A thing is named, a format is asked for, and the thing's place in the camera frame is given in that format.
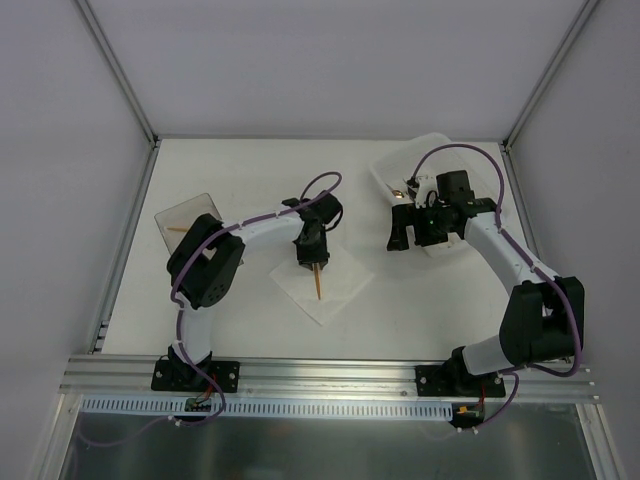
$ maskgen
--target black mounting bracket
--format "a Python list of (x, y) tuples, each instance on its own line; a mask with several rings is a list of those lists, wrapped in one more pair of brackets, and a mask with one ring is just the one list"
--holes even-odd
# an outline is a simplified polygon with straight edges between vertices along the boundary
[(486, 398), (503, 398), (507, 394), (504, 381), (495, 373), (474, 377), (461, 388), (438, 375), (442, 371), (440, 365), (416, 365), (414, 370), (419, 397), (481, 397), (483, 386)]
[[(240, 362), (212, 360), (211, 355), (197, 364), (225, 393), (236, 393), (240, 380)], [(169, 347), (167, 356), (156, 361), (151, 390), (156, 392), (204, 392), (209, 383), (184, 363)]]

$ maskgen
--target glass panel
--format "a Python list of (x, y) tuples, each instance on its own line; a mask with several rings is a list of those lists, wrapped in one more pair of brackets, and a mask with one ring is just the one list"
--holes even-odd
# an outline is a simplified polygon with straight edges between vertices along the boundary
[[(83, 434), (111, 441), (151, 417), (83, 415)], [(75, 438), (66, 479), (594, 479), (573, 405), (514, 405), (478, 435), (446, 423), (220, 418), (161, 422), (123, 445)]]

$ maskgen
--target clear plastic container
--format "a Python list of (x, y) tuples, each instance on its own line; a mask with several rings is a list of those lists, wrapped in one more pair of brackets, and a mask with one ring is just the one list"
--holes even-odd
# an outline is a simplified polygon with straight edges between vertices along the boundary
[[(380, 187), (380, 191), (391, 205), (411, 202), (407, 195), (406, 180), (413, 175), (416, 165), (427, 152), (449, 143), (452, 142), (445, 135), (429, 133), (406, 142), (400, 148), (371, 163), (369, 167), (371, 173)], [(469, 183), (477, 198), (498, 197), (498, 192), (494, 192), (476, 173), (473, 166), (454, 148), (442, 150), (429, 157), (422, 165), (419, 176), (424, 175), (433, 179), (435, 187), (435, 177), (437, 175), (454, 170), (467, 171)], [(447, 243), (424, 247), (424, 250), (429, 256), (440, 256), (444, 253), (458, 251), (465, 246), (468, 246), (467, 242), (453, 233), (449, 234)]]
[(164, 243), (169, 249), (169, 254), (173, 254), (175, 249), (178, 248), (193, 222), (205, 213), (210, 213), (214, 218), (222, 220), (208, 193), (198, 195), (191, 200), (156, 214), (154, 218), (160, 229), (160, 235), (162, 235)]

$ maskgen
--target metal profile bar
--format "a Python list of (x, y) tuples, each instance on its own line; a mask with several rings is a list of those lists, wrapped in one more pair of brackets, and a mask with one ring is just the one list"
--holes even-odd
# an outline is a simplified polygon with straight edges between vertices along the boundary
[(156, 135), (153, 131), (153, 127), (147, 118), (147, 115), (144, 113), (142, 109), (142, 105), (138, 101), (138, 97), (136, 96), (127, 75), (124, 73), (122, 65), (120, 65), (120, 61), (116, 56), (113, 47), (109, 43), (106, 34), (104, 33), (104, 29), (100, 25), (98, 18), (96, 17), (89, 0), (72, 0), (80, 17), (84, 21), (89, 33), (93, 37), (102, 57), (106, 61), (109, 70), (111, 71), (118, 87), (122, 91), (125, 100), (127, 101), (129, 107), (133, 115), (135, 116), (140, 128), (142, 129), (145, 137), (149, 142), (156, 141)]
[[(240, 134), (240, 133), (158, 133), (159, 140), (375, 140), (375, 141), (405, 141), (412, 140), (415, 135), (378, 135), (378, 134), (300, 134), (300, 135), (283, 135), (283, 134)], [(481, 137), (481, 138), (451, 138), (452, 142), (486, 142), (486, 143), (502, 143), (503, 139), (497, 137)]]
[(127, 223), (124, 231), (122, 232), (122, 237), (118, 242), (116, 256), (109, 270), (107, 287), (98, 306), (97, 318), (94, 321), (95, 329), (91, 332), (91, 338), (89, 338), (86, 343), (86, 345), (89, 346), (89, 352), (93, 351), (98, 340), (98, 336), (100, 335), (100, 330), (111, 317), (111, 311), (116, 303), (116, 297), (118, 295), (118, 290), (120, 289), (120, 283), (122, 282), (124, 268), (127, 264), (127, 258), (129, 257), (129, 250), (131, 250), (131, 244), (133, 243), (133, 237), (138, 225), (138, 219), (140, 218), (140, 212), (142, 211), (142, 205), (144, 204), (149, 183), (151, 182), (151, 175), (156, 164), (159, 149), (160, 142), (157, 142), (156, 145), (150, 149), (147, 156), (147, 161), (142, 171), (140, 182), (136, 188), (136, 195), (133, 200), (131, 210), (127, 216)]
[[(144, 395), (85, 395), (83, 413), (116, 413), (121, 415), (201, 416), (187, 408), (186, 397)], [(208, 406), (218, 410), (219, 398), (210, 399)], [(379, 402), (283, 398), (227, 398), (225, 417), (315, 418), (315, 419), (380, 419), (450, 421), (452, 405), (444, 402)]]
[(600, 0), (585, 0), (585, 2), (578, 10), (578, 13), (574, 17), (571, 25), (562, 37), (560, 44), (551, 56), (551, 59), (542, 72), (540, 79), (533, 87), (533, 91), (529, 95), (529, 98), (525, 102), (524, 107), (522, 108), (520, 114), (518, 115), (518, 118), (511, 128), (505, 144), (507, 152), (509, 152), (510, 148), (517, 140), (520, 132), (528, 122), (532, 112), (551, 84), (551, 81), (555, 78), (560, 69), (560, 66), (562, 65), (562, 62), (567, 57), (567, 54), (570, 52), (576, 40), (584, 30), (584, 26), (587, 24), (589, 18), (591, 18), (591, 15), (593, 14), (599, 3)]
[[(156, 357), (120, 355), (74, 355), (69, 360), (60, 391), (83, 394), (166, 395), (150, 389)], [(439, 365), (441, 361), (347, 361), (242, 359), (236, 397), (321, 400), (418, 400), (416, 365)], [(568, 364), (549, 364), (558, 370)], [(571, 378), (558, 378), (537, 370), (522, 371), (517, 402), (599, 403), (596, 385), (588, 368)], [(505, 377), (507, 391), (511, 377)], [(420, 398), (420, 401), (458, 402), (474, 399)], [(500, 403), (503, 399), (487, 399)]]
[(531, 220), (529, 219), (529, 212), (522, 195), (522, 189), (520, 188), (520, 182), (511, 158), (511, 153), (507, 152), (503, 146), (500, 146), (500, 153), (502, 154), (502, 160), (504, 161), (504, 168), (507, 172), (507, 180), (511, 187), (511, 193), (513, 193), (513, 200), (516, 204), (516, 210), (520, 217), (520, 224), (522, 225), (522, 231), (524, 233), (524, 239), (527, 242), (529, 249), (540, 258), (540, 249), (536, 242), (536, 238), (533, 234), (533, 228), (531, 227)]
[(29, 478), (37, 478), (39, 480), (63, 478), (61, 475), (63, 469), (70, 467), (65, 465), (64, 462), (78, 412), (80, 411), (81, 401), (82, 395), (68, 394), (60, 396), (49, 442), (43, 454), (36, 456), (39, 463), (34, 465), (34, 471)]
[(602, 405), (576, 405), (582, 433), (598, 480), (627, 478), (608, 430)]

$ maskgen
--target white tissue paper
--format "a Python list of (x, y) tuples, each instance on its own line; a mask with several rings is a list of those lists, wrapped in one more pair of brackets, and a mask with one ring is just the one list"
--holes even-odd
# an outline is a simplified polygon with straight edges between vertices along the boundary
[(322, 300), (318, 300), (313, 272), (289, 258), (270, 273), (271, 278), (312, 319), (326, 325), (373, 278), (339, 245), (330, 245), (329, 263), (320, 274)]

